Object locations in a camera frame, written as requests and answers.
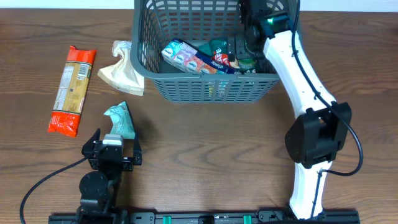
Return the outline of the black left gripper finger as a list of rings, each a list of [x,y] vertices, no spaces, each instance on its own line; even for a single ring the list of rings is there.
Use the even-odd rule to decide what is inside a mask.
[[[125,133],[125,141],[127,145],[132,149],[132,155],[135,159],[142,159],[142,149],[139,142],[139,134],[134,128],[134,120],[131,115],[131,111],[129,109],[128,104],[126,104],[126,133]]]
[[[98,128],[95,131],[95,133],[92,135],[92,137],[89,138],[88,146],[94,146],[95,142],[100,139],[100,134],[101,134],[101,130],[100,130],[100,128]]]

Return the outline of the green lid spice jar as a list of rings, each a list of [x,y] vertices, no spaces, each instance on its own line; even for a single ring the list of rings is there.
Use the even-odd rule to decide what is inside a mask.
[[[255,73],[257,61],[253,58],[239,59],[238,71],[241,73]]]

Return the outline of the green Nescafe coffee bag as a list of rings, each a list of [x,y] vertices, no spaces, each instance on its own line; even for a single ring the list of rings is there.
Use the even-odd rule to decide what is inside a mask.
[[[217,63],[227,65],[232,68],[239,68],[238,61],[231,62],[228,58],[228,38],[220,37],[211,39],[205,44],[201,44],[198,49],[204,54],[209,55]]]

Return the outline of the tissue pocket pack bundle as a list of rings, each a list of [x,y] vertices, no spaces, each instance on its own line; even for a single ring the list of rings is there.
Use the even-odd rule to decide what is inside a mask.
[[[235,74],[235,68],[223,65],[181,39],[172,39],[161,51],[164,60],[184,72],[194,74]]]

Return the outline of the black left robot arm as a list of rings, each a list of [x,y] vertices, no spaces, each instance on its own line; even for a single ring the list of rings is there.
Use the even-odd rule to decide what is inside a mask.
[[[127,210],[116,207],[122,173],[133,171],[142,164],[139,135],[135,132],[130,109],[125,101],[110,107],[105,113],[113,127],[100,139],[97,129],[83,145],[81,153],[89,162],[91,172],[79,183],[80,207],[77,223],[129,223]]]

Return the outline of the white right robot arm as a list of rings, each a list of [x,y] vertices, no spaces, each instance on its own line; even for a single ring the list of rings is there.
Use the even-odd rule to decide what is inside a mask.
[[[322,211],[326,172],[345,143],[351,108],[337,103],[323,86],[303,50],[298,3],[239,1],[244,34],[234,44],[235,58],[264,60],[278,74],[291,101],[295,122],[285,146],[295,163],[289,206],[299,220]]]

